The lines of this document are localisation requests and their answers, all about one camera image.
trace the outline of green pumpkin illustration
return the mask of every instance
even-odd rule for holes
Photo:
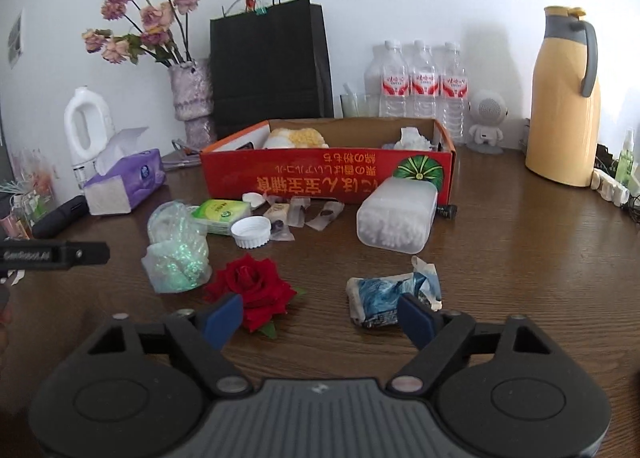
[[[444,171],[442,166],[426,155],[414,155],[403,159],[393,174],[398,178],[410,178],[412,180],[426,180],[431,182],[438,191],[444,183]]]

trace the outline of astronaut figurine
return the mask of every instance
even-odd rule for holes
[[[473,151],[498,155],[497,146],[504,136],[498,125],[507,117],[507,106],[500,95],[487,90],[477,92],[471,99],[471,118],[476,122],[469,128],[471,140],[466,146]]]

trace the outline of cardboard box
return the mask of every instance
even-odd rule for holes
[[[414,126],[443,151],[381,149],[400,140],[400,128]],[[330,148],[259,149],[276,128],[315,128]],[[361,203],[385,178],[430,180],[438,204],[449,202],[456,151],[434,119],[355,117],[264,121],[205,148],[200,156],[212,198],[242,193],[335,198]]]

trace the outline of plastic bottle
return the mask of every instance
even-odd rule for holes
[[[387,40],[385,47],[386,55],[380,70],[380,116],[406,117],[409,67],[402,57],[398,40]]]
[[[454,144],[464,143],[463,121],[469,108],[466,70],[460,61],[460,45],[447,43],[447,61],[442,71],[440,95],[442,96],[442,123]]]
[[[86,86],[76,89],[65,108],[66,142],[71,153],[71,165],[78,187],[95,175],[94,161],[115,134],[109,107],[104,99]],[[88,146],[82,146],[85,137]]]
[[[631,177],[631,169],[634,165],[634,131],[633,128],[627,128],[625,134],[625,142],[620,151],[618,159],[618,168],[616,170],[616,180],[628,187],[629,178]]]
[[[411,64],[411,93],[414,117],[436,116],[436,97],[440,94],[440,76],[433,63],[431,47],[415,40],[415,55]]]

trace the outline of vase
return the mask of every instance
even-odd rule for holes
[[[195,149],[209,146],[218,139],[212,115],[209,60],[172,65],[169,77],[174,93],[175,118],[184,122],[186,144]]]

